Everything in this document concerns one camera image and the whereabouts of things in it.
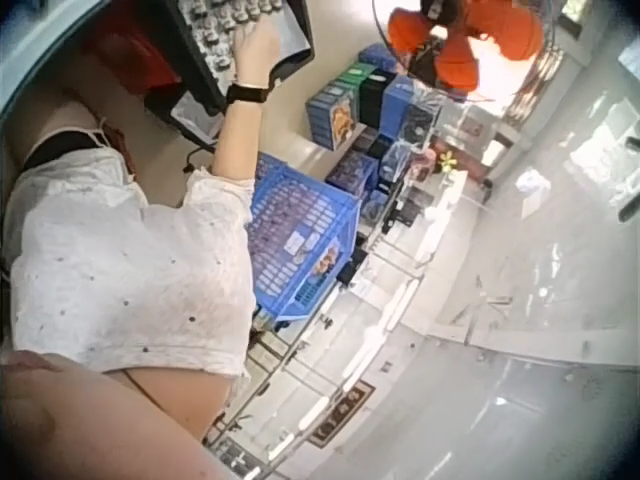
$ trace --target hand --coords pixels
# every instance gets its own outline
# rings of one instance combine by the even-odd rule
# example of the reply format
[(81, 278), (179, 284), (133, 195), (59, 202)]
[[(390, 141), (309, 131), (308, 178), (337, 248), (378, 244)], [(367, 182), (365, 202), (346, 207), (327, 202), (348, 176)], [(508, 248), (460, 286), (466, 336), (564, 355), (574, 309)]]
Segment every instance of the hand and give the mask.
[(234, 42), (237, 81), (248, 87), (269, 88), (271, 70), (280, 59), (280, 35), (264, 15), (253, 31), (236, 29)]

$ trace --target shirt sleeve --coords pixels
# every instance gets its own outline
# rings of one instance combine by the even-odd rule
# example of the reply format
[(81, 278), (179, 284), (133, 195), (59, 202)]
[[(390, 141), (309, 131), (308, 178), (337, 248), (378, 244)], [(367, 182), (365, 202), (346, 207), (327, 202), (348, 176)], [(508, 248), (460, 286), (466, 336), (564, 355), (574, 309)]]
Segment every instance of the shirt sleeve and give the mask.
[(251, 221), (251, 201), (255, 181), (234, 181), (211, 175), (201, 168), (187, 182), (184, 205), (194, 208), (216, 208), (246, 225)]

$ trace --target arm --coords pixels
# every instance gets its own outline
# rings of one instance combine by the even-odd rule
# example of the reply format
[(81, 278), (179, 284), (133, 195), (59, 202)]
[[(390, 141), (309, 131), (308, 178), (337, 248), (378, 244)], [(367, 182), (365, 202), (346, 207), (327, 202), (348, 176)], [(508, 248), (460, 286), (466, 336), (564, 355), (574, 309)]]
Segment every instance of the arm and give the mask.
[[(276, 28), (262, 18), (248, 33), (236, 31), (235, 59), (238, 83), (269, 88), (271, 69), (280, 56)], [(232, 181), (252, 180), (256, 173), (262, 105), (234, 102), (227, 109), (211, 173)]]

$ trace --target forearm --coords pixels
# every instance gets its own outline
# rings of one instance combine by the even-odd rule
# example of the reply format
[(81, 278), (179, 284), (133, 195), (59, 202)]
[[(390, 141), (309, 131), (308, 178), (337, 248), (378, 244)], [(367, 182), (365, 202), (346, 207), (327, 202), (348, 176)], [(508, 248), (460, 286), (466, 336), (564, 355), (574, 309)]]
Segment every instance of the forearm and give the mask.
[(235, 181), (255, 177), (261, 122), (261, 104), (229, 105), (211, 167), (214, 175)]

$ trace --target orange fan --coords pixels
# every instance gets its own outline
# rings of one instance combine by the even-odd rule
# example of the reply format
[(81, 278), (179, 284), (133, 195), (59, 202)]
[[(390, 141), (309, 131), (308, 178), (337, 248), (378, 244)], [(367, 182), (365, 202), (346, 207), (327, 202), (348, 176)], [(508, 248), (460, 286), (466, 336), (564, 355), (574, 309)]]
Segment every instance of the orange fan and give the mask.
[(526, 60), (542, 49), (542, 23), (533, 12), (512, 5), (510, 0), (443, 0), (440, 11), (447, 12), (446, 20), (432, 21), (427, 15), (436, 1), (424, 0), (421, 12), (394, 10), (389, 37), (397, 53), (414, 54), (435, 25), (446, 27), (447, 40), (435, 60), (435, 70), (440, 81), (457, 90), (478, 88), (478, 60), (473, 56), (470, 36), (492, 37), (508, 60)]

